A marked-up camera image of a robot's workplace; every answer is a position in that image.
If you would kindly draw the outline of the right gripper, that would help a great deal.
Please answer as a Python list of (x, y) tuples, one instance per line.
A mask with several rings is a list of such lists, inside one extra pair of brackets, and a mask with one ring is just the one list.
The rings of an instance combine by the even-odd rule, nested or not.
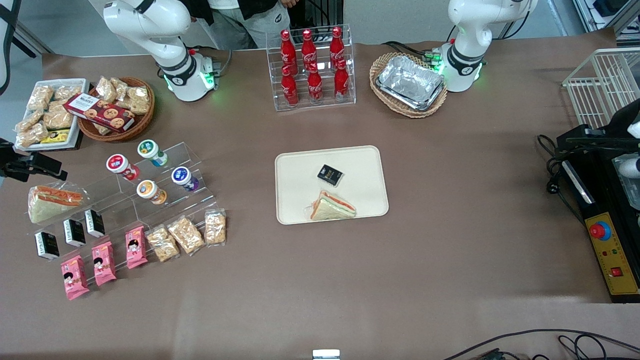
[(43, 153), (18, 153), (14, 144), (4, 138), (0, 139), (0, 176), (26, 183), (30, 173), (41, 174), (62, 182), (67, 180), (68, 173), (62, 170), (62, 162)]

